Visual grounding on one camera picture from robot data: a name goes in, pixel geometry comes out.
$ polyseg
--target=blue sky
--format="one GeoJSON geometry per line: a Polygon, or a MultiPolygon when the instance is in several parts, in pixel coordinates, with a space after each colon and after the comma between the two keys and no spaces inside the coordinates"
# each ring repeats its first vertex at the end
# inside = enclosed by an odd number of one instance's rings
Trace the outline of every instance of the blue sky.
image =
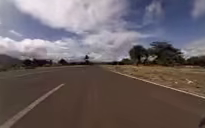
{"type": "Polygon", "coordinates": [[[153,41],[205,54],[205,0],[0,0],[0,54],[117,60],[153,41]]]}

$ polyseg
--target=dry grass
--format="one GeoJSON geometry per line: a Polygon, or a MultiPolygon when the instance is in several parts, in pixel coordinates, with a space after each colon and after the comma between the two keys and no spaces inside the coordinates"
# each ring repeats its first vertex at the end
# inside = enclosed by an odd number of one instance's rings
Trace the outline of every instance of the dry grass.
{"type": "Polygon", "coordinates": [[[104,66],[110,70],[205,96],[205,69],[161,66],[104,66]]]}

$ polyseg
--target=asphalt road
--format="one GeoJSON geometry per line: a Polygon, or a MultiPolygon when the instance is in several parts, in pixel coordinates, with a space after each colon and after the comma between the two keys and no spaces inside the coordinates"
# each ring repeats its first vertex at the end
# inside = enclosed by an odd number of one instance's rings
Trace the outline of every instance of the asphalt road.
{"type": "Polygon", "coordinates": [[[205,100],[100,67],[43,69],[0,77],[0,126],[12,128],[205,128],[205,100]]]}

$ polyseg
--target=road edge line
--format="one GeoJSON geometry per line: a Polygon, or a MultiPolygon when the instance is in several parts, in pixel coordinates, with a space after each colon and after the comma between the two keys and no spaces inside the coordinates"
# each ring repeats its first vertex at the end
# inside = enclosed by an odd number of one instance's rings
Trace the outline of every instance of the road edge line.
{"type": "Polygon", "coordinates": [[[15,114],[12,118],[8,119],[6,122],[4,122],[0,128],[11,128],[17,121],[19,121],[21,118],[23,118],[26,114],[28,114],[31,110],[33,110],[38,104],[40,104],[42,101],[44,101],[46,98],[51,96],[54,92],[56,92],[58,89],[63,87],[65,84],[60,84],[57,87],[53,88],[49,92],[45,93],[38,99],[36,99],[34,102],[29,104],[27,107],[25,107],[23,110],[19,111],[17,114],[15,114]]]}
{"type": "Polygon", "coordinates": [[[173,87],[168,87],[168,86],[165,86],[165,85],[162,85],[162,84],[158,84],[158,83],[155,83],[155,82],[152,82],[152,81],[149,81],[149,80],[145,80],[145,79],[142,79],[142,78],[137,78],[135,76],[124,74],[124,73],[121,73],[121,72],[118,72],[118,71],[112,71],[112,70],[109,70],[109,71],[113,72],[113,73],[116,73],[116,74],[119,74],[119,75],[122,75],[122,76],[126,76],[126,77],[129,77],[129,78],[132,78],[132,79],[140,80],[140,81],[143,81],[143,82],[146,82],[146,83],[158,85],[160,87],[171,89],[171,90],[174,90],[174,91],[177,91],[177,92],[181,92],[181,93],[184,93],[184,94],[187,94],[187,95],[191,95],[191,96],[195,96],[195,97],[199,97],[199,98],[205,99],[205,96],[200,96],[198,94],[194,94],[194,93],[191,93],[191,92],[183,91],[183,90],[176,89],[176,88],[173,88],[173,87]]]}

